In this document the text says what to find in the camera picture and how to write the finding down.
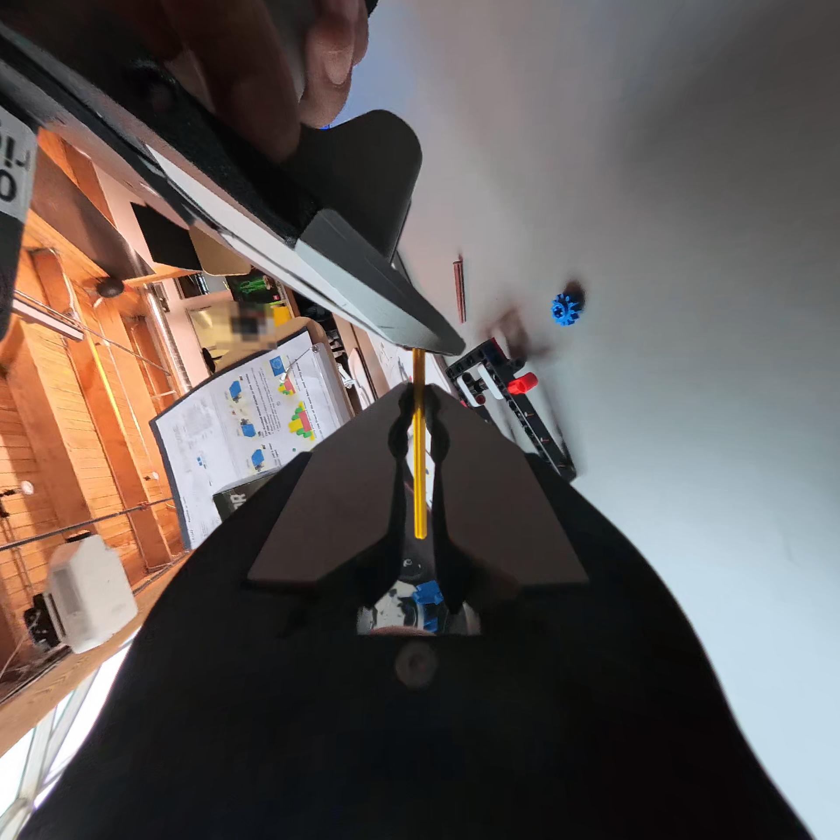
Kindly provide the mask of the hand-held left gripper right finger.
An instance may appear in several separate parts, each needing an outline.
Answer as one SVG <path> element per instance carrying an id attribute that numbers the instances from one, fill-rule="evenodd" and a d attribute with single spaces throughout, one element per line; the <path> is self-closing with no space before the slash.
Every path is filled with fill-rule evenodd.
<path id="1" fill-rule="evenodd" d="M 425 389 L 434 462 L 436 578 L 450 607 L 589 577 L 525 454 L 435 385 Z"/>

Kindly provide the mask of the white box device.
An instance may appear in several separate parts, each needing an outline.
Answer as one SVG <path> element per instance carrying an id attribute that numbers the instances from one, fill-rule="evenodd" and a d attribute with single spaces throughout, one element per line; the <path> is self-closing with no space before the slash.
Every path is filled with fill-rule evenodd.
<path id="1" fill-rule="evenodd" d="M 43 595 L 59 641 L 77 655 L 106 643 L 138 615 L 119 554 L 98 534 L 55 549 Z"/>

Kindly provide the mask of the tan chair back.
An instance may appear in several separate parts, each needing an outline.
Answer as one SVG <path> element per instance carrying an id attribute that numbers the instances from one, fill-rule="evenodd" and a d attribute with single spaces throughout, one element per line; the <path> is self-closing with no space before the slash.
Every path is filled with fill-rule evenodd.
<path id="1" fill-rule="evenodd" d="M 214 277 L 243 277 L 250 273 L 250 261 L 197 227 L 188 235 L 203 273 Z"/>

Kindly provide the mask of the black lego frame assembly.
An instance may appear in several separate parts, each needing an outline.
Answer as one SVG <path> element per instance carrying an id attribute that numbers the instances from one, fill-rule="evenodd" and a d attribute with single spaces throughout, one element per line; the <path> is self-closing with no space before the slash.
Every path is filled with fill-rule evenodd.
<path id="1" fill-rule="evenodd" d="M 567 482 L 578 472 L 561 431 L 552 432 L 529 394 L 539 378 L 524 371 L 526 359 L 510 357 L 496 339 L 488 339 L 460 358 L 447 363 L 444 375 L 456 398 L 486 424 L 501 430 L 487 404 L 506 407 L 516 420 L 534 453 Z"/>

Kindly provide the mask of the instruction sign with brick pictures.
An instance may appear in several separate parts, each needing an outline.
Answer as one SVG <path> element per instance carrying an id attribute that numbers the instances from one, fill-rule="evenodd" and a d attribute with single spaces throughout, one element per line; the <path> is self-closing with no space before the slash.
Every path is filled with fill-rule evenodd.
<path id="1" fill-rule="evenodd" d="M 332 349 L 303 326 L 152 419 L 185 548 L 196 549 L 221 523 L 220 490 L 286 466 L 352 416 Z"/>

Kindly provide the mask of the black lego set box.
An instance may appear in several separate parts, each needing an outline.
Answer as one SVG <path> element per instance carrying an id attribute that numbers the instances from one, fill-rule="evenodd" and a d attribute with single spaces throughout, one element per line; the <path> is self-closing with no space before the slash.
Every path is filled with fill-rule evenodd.
<path id="1" fill-rule="evenodd" d="M 243 507 L 250 498 L 270 483 L 280 472 L 280 468 L 259 471 L 252 476 L 215 490 L 212 499 L 220 523 L 228 520 L 236 510 Z"/>

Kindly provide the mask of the person's right hand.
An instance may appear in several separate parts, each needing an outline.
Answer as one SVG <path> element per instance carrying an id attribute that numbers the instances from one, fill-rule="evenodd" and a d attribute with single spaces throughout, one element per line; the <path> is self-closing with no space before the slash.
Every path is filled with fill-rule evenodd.
<path id="1" fill-rule="evenodd" d="M 303 90 L 265 2 L 170 1 L 167 22 L 195 60 L 215 115 L 257 151 L 282 162 L 303 127 L 321 129 L 347 102 L 368 45 L 365 2 L 316 2 L 302 37 Z"/>

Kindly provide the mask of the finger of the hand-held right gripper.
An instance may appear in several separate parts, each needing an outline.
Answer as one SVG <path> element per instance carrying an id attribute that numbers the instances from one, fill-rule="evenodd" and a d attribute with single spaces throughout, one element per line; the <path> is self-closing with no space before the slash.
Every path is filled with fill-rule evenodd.
<path id="1" fill-rule="evenodd" d="M 148 147 L 168 183 L 225 244 L 326 308 L 387 342 L 432 354 L 456 355 L 465 342 L 449 321 L 332 209 L 321 209 L 289 245 L 193 175 Z"/>

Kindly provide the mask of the yellow lego axle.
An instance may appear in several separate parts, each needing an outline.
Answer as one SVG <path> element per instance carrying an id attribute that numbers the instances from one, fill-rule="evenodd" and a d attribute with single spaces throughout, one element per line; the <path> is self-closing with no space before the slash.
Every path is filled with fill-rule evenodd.
<path id="1" fill-rule="evenodd" d="M 413 517 L 417 540 L 427 537 L 425 372 L 425 351 L 413 349 Z"/>

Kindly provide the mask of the lego instruction booklet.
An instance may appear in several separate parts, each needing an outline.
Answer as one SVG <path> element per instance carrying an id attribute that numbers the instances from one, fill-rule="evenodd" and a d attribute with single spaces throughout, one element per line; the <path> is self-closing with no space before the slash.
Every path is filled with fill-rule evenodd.
<path id="1" fill-rule="evenodd" d="M 412 354 L 361 328 L 353 328 L 376 398 L 413 378 Z"/>

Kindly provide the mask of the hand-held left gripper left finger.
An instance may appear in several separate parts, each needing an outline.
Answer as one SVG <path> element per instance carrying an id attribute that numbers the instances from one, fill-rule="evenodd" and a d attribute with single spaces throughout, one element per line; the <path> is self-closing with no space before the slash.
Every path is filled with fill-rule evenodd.
<path id="1" fill-rule="evenodd" d="M 404 559 L 413 405 L 413 385 L 397 386 L 312 450 L 249 585 L 363 606 L 392 588 Z"/>

